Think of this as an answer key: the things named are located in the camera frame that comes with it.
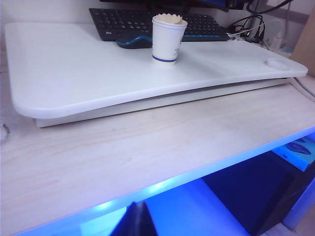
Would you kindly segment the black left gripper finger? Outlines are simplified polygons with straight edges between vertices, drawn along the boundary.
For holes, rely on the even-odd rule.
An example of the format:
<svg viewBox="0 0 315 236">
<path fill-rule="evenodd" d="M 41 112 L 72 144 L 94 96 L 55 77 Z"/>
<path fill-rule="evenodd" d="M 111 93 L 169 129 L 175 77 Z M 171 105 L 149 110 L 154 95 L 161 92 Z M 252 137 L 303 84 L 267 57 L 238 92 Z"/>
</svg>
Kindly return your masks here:
<svg viewBox="0 0 315 236">
<path fill-rule="evenodd" d="M 132 203 L 122 219 L 123 236 L 157 236 L 146 203 Z"/>
</svg>

